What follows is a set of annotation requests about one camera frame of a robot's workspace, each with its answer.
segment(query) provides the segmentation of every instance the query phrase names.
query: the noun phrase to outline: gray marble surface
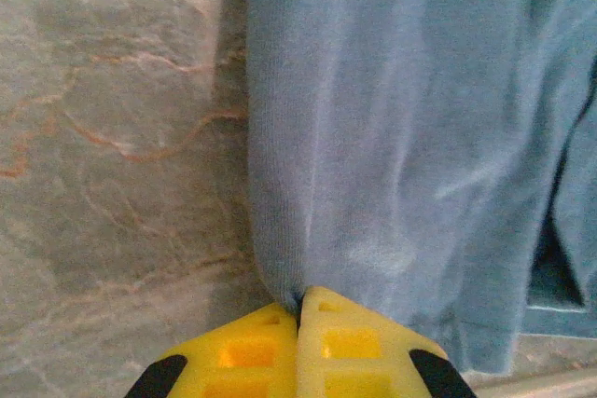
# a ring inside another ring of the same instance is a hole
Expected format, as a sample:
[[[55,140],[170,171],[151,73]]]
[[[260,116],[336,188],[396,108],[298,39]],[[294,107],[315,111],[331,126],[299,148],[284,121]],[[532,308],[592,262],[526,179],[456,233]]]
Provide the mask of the gray marble surface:
[[[248,229],[245,3],[0,13],[0,396],[123,396],[164,350],[270,302]],[[596,362],[594,341],[524,337],[516,374]]]

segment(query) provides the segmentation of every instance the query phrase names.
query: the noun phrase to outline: blue cloth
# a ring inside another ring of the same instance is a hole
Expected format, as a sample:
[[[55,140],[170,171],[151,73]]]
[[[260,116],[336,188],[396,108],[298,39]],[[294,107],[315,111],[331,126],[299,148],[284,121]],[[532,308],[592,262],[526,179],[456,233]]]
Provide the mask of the blue cloth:
[[[506,371],[597,337],[597,0],[249,0],[257,264]]]

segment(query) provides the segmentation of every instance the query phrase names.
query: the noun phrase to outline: blue fabric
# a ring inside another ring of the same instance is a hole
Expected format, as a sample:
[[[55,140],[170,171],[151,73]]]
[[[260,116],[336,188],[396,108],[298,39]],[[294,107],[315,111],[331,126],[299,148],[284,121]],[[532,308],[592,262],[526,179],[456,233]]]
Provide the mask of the blue fabric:
[[[249,0],[247,43],[288,309],[323,285],[490,373],[520,332],[597,337],[597,0]]]

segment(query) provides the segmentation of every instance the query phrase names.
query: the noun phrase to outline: blue towel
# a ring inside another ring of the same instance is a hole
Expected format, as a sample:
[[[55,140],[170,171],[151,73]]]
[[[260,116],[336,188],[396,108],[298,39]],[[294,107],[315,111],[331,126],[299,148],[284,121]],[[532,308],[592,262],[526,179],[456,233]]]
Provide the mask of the blue towel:
[[[257,264],[503,373],[597,337],[597,0],[249,0]]]

